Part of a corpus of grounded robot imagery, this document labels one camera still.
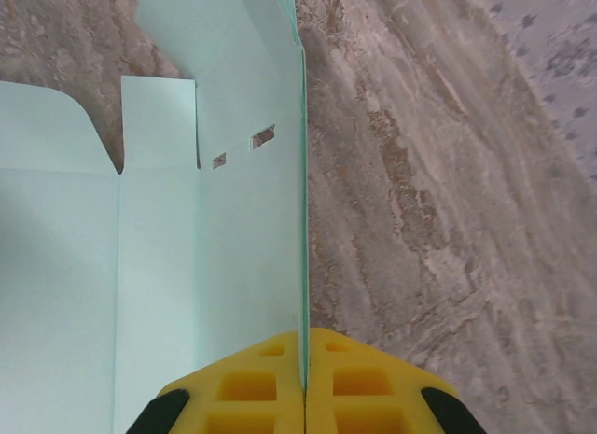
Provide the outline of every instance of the yellow foam piece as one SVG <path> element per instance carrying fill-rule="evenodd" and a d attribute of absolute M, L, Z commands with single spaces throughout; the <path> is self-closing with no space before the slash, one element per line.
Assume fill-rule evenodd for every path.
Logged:
<path fill-rule="evenodd" d="M 311 329 L 308 434 L 443 434 L 421 395 L 435 375 L 329 329 Z"/>
<path fill-rule="evenodd" d="M 283 333 L 176 380 L 190 399 L 169 434 L 304 434 L 299 336 Z"/>

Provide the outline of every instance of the floor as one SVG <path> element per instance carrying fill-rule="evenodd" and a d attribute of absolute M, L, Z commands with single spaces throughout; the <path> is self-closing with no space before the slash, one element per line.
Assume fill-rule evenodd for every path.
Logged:
<path fill-rule="evenodd" d="M 488 432 L 597 423 L 597 201 L 469 0 L 297 0 L 312 324 L 452 382 Z M 68 92 L 122 164 L 119 76 L 177 75 L 134 0 L 0 0 L 0 77 Z"/>

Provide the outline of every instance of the marble floor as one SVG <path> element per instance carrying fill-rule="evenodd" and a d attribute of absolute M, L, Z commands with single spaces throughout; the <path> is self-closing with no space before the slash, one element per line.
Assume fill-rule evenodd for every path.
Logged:
<path fill-rule="evenodd" d="M 469 0 L 297 0 L 312 324 L 452 382 L 488 432 L 597 424 L 597 202 Z M 119 76 L 176 77 L 133 0 L 0 0 L 0 77 L 122 164 Z"/>

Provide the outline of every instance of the black rubber edge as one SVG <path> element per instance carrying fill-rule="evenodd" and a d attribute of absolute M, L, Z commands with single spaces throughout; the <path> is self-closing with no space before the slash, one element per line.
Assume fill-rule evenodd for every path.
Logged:
<path fill-rule="evenodd" d="M 421 395 L 446 434 L 487 434 L 459 399 L 434 387 Z"/>
<path fill-rule="evenodd" d="M 127 434 L 168 434 L 190 398 L 185 389 L 176 389 L 149 401 Z"/>

